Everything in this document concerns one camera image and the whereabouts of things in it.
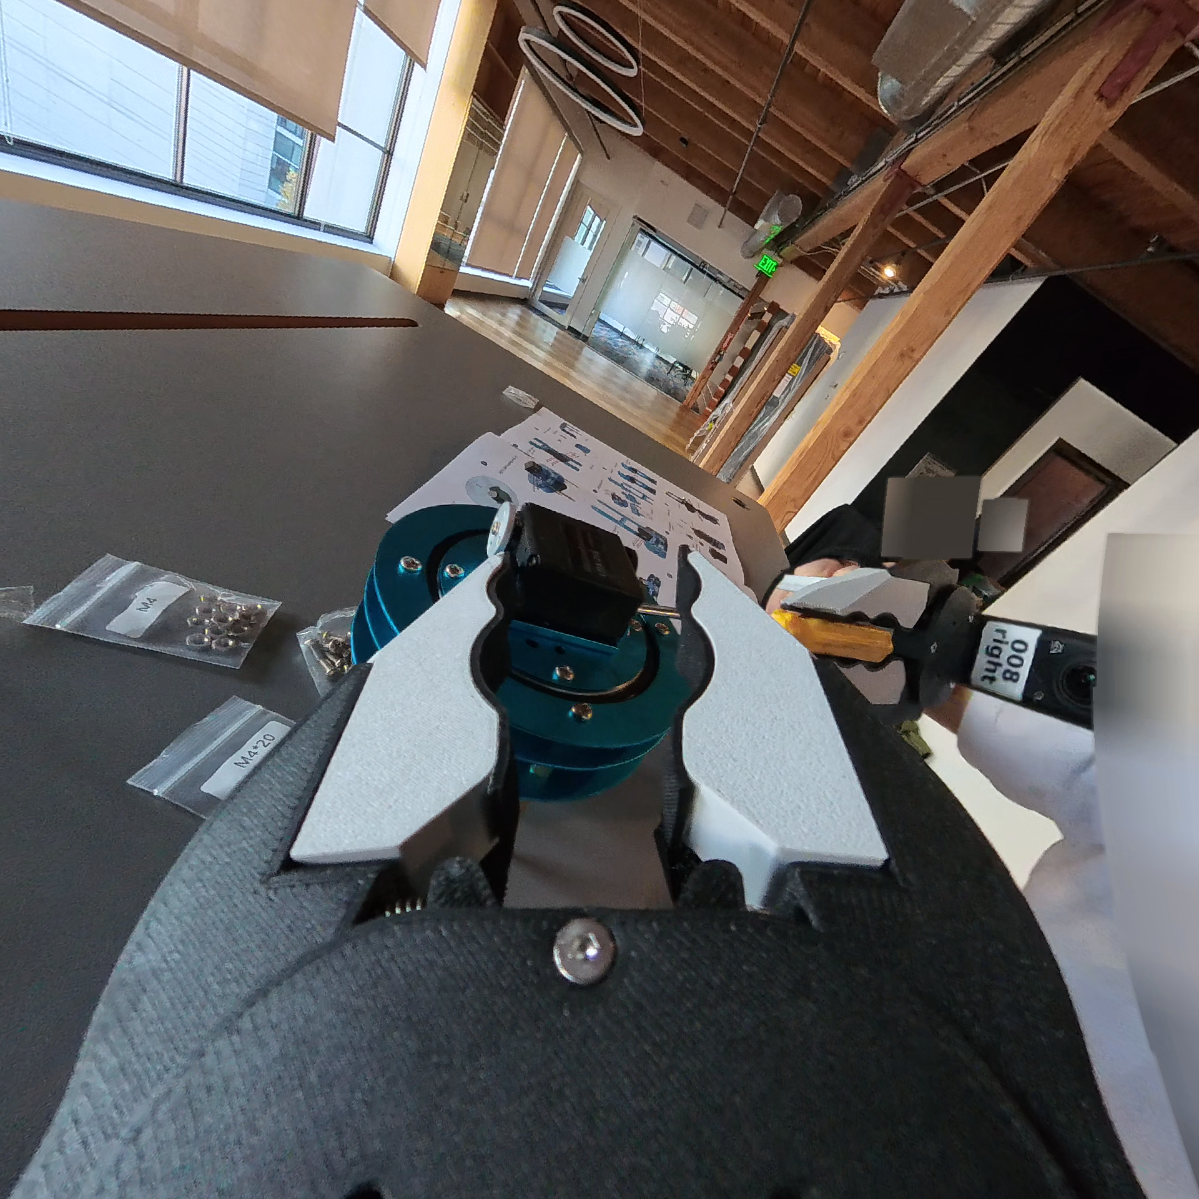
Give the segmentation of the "yellow handle screwdriver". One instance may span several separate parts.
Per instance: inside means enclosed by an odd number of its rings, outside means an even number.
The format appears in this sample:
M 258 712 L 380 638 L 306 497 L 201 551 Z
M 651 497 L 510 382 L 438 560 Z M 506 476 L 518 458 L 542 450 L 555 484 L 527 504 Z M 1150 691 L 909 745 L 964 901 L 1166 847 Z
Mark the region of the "yellow handle screwdriver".
M 766 664 L 796 665 L 805 654 L 842 658 L 851 664 L 881 665 L 892 658 L 896 645 L 892 632 L 860 623 L 803 617 L 783 612 L 783 621 L 773 615 L 751 615 L 751 602 L 721 602 L 716 595 L 710 604 L 699 599 L 690 619 L 697 625 L 701 639 L 712 647 L 716 665 L 734 656 Z

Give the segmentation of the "wooden support post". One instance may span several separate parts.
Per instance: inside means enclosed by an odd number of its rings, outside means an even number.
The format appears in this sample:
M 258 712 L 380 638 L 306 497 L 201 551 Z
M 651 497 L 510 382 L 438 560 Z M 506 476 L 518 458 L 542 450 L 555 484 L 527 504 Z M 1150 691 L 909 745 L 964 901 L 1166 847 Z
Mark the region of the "wooden support post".
M 1077 69 L 1022 150 L 766 489 L 760 502 L 779 532 L 1027 234 L 1074 167 L 1196 30 L 1198 11 L 1188 2 L 1129 2 L 1088 37 Z

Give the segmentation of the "silver ventilation duct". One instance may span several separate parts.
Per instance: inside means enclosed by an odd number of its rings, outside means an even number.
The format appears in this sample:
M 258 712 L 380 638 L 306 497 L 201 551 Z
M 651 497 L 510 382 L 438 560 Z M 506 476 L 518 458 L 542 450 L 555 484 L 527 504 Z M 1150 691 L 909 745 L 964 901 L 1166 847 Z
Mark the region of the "silver ventilation duct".
M 881 39 L 877 102 L 903 128 L 922 124 L 988 56 L 1005 59 L 1059 11 L 1087 2 L 905 2 Z

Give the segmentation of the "leaning framed boards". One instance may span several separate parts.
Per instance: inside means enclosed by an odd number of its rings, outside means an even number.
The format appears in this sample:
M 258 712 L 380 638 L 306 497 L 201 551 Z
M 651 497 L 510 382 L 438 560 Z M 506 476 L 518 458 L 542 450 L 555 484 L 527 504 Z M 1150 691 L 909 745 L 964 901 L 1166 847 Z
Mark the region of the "leaning framed boards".
M 712 428 L 705 430 L 692 462 L 710 475 L 727 471 L 740 443 L 768 408 L 773 393 L 788 384 L 790 369 L 801 362 L 810 343 L 823 345 L 823 317 L 818 308 L 784 317 L 760 339 L 760 350 L 747 358 L 736 384 L 712 413 Z

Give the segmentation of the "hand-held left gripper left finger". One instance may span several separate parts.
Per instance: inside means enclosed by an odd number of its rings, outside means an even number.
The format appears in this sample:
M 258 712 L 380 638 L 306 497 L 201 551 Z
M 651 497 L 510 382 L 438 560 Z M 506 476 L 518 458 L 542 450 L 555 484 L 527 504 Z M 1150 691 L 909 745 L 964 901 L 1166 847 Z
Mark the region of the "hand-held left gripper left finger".
M 508 717 L 481 654 L 497 634 L 486 560 L 384 647 L 292 845 L 301 866 L 484 862 L 503 838 Z

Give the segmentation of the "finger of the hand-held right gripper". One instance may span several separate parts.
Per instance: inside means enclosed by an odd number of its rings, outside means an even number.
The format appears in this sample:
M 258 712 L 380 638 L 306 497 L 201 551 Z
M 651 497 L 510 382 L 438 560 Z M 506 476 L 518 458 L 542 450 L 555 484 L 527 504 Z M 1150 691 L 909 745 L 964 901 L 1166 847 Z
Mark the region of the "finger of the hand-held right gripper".
M 901 660 L 883 665 L 851 664 L 822 656 L 820 664 L 840 669 L 844 677 L 873 704 L 901 704 L 907 699 L 907 665 Z
M 764 602 L 770 615 L 781 608 L 903 619 L 905 580 L 883 567 L 823 565 L 816 575 L 792 571 L 777 580 Z

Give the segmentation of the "window with roller shades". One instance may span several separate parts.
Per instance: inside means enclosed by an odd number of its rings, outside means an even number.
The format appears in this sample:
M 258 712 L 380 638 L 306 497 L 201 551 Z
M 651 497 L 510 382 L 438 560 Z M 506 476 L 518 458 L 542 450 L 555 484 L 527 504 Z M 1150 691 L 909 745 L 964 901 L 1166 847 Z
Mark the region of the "window with roller shades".
M 369 245 L 412 191 L 427 71 L 353 4 L 330 134 L 69 2 L 2 4 L 2 171 Z

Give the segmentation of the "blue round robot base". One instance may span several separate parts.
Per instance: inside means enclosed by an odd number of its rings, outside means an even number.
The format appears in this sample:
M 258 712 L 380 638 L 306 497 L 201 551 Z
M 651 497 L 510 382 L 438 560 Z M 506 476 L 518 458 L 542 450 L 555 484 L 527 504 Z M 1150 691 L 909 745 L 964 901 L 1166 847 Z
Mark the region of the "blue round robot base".
M 438 504 L 386 532 L 353 621 L 356 664 L 488 560 L 495 513 Z M 582 801 L 629 778 L 668 736 L 684 699 L 677 652 L 675 625 L 640 608 L 614 649 L 510 619 L 497 697 L 508 712 L 521 799 Z

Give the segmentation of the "brown door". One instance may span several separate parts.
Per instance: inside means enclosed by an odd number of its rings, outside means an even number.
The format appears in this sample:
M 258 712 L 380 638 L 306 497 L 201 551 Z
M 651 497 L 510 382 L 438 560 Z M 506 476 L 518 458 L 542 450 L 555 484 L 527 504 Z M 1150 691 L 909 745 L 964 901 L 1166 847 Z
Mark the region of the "brown door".
M 999 589 L 1012 588 L 1057 547 L 1107 508 L 1127 482 L 1114 471 L 1057 439 L 1001 499 L 1027 501 L 1025 547 L 1020 552 L 979 552 L 977 567 Z

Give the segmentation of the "printed instruction sheet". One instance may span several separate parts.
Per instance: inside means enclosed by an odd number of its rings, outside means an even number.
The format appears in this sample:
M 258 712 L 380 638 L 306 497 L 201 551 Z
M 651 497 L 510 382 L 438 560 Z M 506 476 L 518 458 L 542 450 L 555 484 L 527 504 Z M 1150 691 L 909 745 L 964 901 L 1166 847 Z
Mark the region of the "printed instruction sheet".
M 551 410 L 484 434 L 395 506 L 386 521 L 438 504 L 536 502 L 614 532 L 633 551 L 653 602 L 673 606 L 683 547 L 749 591 L 729 517 L 655 467 L 595 439 Z

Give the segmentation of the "person's right forearm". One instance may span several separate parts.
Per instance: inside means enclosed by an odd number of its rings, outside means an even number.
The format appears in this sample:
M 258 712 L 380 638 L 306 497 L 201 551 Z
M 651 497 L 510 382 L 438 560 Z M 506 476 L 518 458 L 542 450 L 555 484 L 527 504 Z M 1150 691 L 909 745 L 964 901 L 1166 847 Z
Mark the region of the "person's right forearm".
M 1092 730 L 957 688 L 925 712 L 922 732 L 933 769 L 981 825 L 1042 925 L 1142 1190 L 1196 1197 L 1118 938 Z

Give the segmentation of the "black servo motor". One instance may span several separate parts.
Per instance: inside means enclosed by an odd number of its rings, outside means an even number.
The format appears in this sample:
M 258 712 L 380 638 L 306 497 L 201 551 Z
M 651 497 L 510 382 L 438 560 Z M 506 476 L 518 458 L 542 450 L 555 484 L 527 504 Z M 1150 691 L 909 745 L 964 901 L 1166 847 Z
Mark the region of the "black servo motor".
M 614 649 L 645 597 L 636 558 L 614 532 L 542 504 L 497 510 L 488 556 L 497 554 L 508 562 L 505 615 L 555 634 Z

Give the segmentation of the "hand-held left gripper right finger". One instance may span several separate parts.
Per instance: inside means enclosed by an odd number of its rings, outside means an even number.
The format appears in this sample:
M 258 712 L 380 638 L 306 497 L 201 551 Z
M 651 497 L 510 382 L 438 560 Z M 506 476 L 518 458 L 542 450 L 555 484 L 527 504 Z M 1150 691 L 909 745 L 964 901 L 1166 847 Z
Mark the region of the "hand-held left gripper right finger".
M 681 906 L 725 862 L 749 908 L 792 867 L 879 871 L 890 851 L 812 656 L 705 556 L 679 554 L 684 699 L 671 727 L 658 851 Z

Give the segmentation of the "grey desk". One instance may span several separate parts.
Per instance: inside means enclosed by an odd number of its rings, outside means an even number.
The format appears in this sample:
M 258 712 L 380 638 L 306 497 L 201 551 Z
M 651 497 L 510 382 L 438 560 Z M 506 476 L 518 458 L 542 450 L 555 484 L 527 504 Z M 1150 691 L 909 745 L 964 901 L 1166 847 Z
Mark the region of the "grey desk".
M 679 404 L 536 362 L 368 267 L 2 202 L 2 584 L 43 601 L 114 554 L 280 602 L 243 667 L 2 621 L 2 1195 L 38 1153 L 114 966 L 203 823 L 130 788 L 232 697 L 301 721 L 297 632 L 351 608 L 392 512 L 508 387 L 729 515 L 755 591 L 784 564 L 751 499 L 683 456 Z

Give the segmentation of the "clear bag of nuts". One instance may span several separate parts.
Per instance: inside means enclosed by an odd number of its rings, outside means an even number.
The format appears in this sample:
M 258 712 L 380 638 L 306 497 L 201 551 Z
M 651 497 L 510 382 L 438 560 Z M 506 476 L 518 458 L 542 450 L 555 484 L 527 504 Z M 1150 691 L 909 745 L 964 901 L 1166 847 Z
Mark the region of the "clear bag of nuts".
M 238 669 L 279 608 L 279 601 L 106 554 L 25 625 Z

